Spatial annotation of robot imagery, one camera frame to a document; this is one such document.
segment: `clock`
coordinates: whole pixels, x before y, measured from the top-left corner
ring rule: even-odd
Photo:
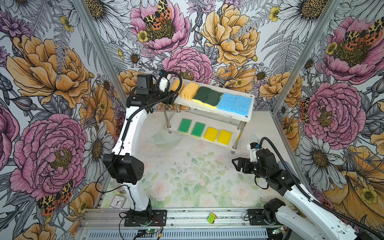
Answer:
[[[116,209],[122,209],[126,200],[127,200],[126,197],[123,197],[120,195],[115,195],[113,197],[113,200],[112,200],[110,206],[113,208],[116,208]]]

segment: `blue cellulose sponge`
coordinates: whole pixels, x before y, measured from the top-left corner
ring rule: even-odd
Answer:
[[[224,93],[220,102],[217,105],[218,109],[231,112],[232,106],[235,104],[237,96],[229,93]]]
[[[251,98],[237,96],[235,100],[235,104],[232,106],[231,112],[238,113],[243,116],[247,116],[249,108],[251,107],[251,103],[252,103]]]

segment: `shelf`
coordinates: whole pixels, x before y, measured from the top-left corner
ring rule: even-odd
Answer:
[[[175,82],[175,79],[176,78],[172,78],[170,80],[170,85],[171,86]],[[238,113],[231,113],[231,112],[227,112],[227,111],[224,111],[224,110],[221,110],[221,109],[217,109],[217,108],[210,108],[210,107],[207,107],[207,106],[202,105],[200,103],[194,102],[192,100],[188,101],[188,100],[182,98],[180,95],[176,98],[174,103],[180,104],[180,105],[184,105],[184,106],[187,106],[187,107],[191,107],[191,108],[196,108],[196,109],[199,109],[199,110],[202,110],[202,111],[206,111],[206,112],[209,112],[209,113],[218,114],[218,115],[221,115],[221,116],[225,116],[227,118],[233,118],[233,119],[240,120],[240,121],[243,121],[243,122],[249,122],[251,120],[252,110],[253,110],[253,102],[255,101],[255,96],[254,95],[248,94],[248,93],[242,93],[242,92],[238,92],[238,91],[234,91],[234,90],[230,90],[230,89],[227,89],[227,88],[220,88],[220,87],[216,87],[216,86],[212,86],[212,85],[207,85],[207,84],[204,84],[204,83],[198,83],[198,82],[194,82],[194,81],[189,81],[189,80],[185,80],[185,79],[183,79],[183,82],[184,82],[184,87],[187,86],[189,83],[193,82],[193,83],[198,84],[199,86],[204,86],[204,87],[210,88],[212,90],[215,90],[217,92],[229,93],[229,94],[233,94],[233,95],[240,95],[240,96],[244,96],[244,97],[247,97],[247,98],[252,98],[252,102],[251,102],[251,106],[250,106],[249,111],[248,111],[248,115],[247,116],[243,116],[243,115],[240,115]]]
[[[181,120],[183,118],[187,118],[187,119],[191,119],[192,120],[192,124],[191,124],[191,127],[189,128],[188,134],[184,134],[184,133],[178,131],[180,123],[181,123]],[[197,137],[191,136],[191,132],[192,132],[193,127],[195,126],[196,122],[201,122],[201,123],[205,123],[206,124],[205,129],[203,131],[203,135],[201,136],[201,138],[197,138]],[[176,132],[176,133],[181,134],[183,136],[187,136],[187,137],[190,137],[190,138],[193,138],[193,139],[196,139],[196,140],[200,140],[200,141],[203,141],[203,142],[208,142],[210,144],[214,144],[216,146],[223,147],[223,148],[229,149],[229,150],[234,151],[234,152],[237,151],[237,149],[233,149],[232,148],[232,146],[235,144],[236,139],[237,139],[237,137],[238,137],[238,135],[240,133],[240,130],[237,130],[237,126],[236,125],[232,125],[232,124],[229,124],[229,123],[226,123],[226,122],[221,122],[221,121],[218,121],[218,120],[215,120],[215,119],[212,119],[212,118],[207,118],[207,117],[204,117],[204,116],[201,116],[201,115],[197,115],[197,114],[193,114],[193,113],[189,113],[189,112],[186,112],[186,111],[180,111],[179,113],[175,113],[172,116],[172,118],[170,119],[169,123],[170,123],[170,126],[171,126],[170,129],[167,129],[169,131]],[[218,138],[219,134],[217,135],[217,137],[216,137],[214,142],[205,139],[204,135],[205,135],[205,132],[207,131],[207,129],[209,127],[213,127],[215,129],[219,130],[219,134],[220,134],[221,130],[226,130],[226,131],[231,132],[232,136],[231,136],[231,139],[229,141],[229,144],[225,145],[225,144],[219,143],[217,141],[217,138]]]

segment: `metal base plate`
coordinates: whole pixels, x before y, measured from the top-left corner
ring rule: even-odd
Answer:
[[[161,221],[161,225],[165,226],[167,223],[167,210],[152,210],[152,216],[156,217]],[[151,222],[148,225],[141,225],[139,222],[132,222],[132,219],[126,218],[124,222],[125,227],[149,227],[149,226],[154,226],[158,227],[159,223],[151,220]]]

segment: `green scouring pad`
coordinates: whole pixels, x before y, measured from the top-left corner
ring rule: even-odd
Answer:
[[[191,127],[191,124],[192,124],[191,119],[183,118],[181,120],[178,131],[187,134],[189,132],[189,128]]]
[[[204,129],[205,129],[205,123],[196,122],[191,135],[194,137],[201,138],[201,135],[203,135]]]
[[[210,88],[199,87],[192,101],[203,104],[207,100],[210,91]]]
[[[223,93],[219,93],[214,90],[211,90],[209,92],[207,100],[204,101],[204,106],[207,106],[210,108],[217,108],[217,105],[220,102],[222,95]]]

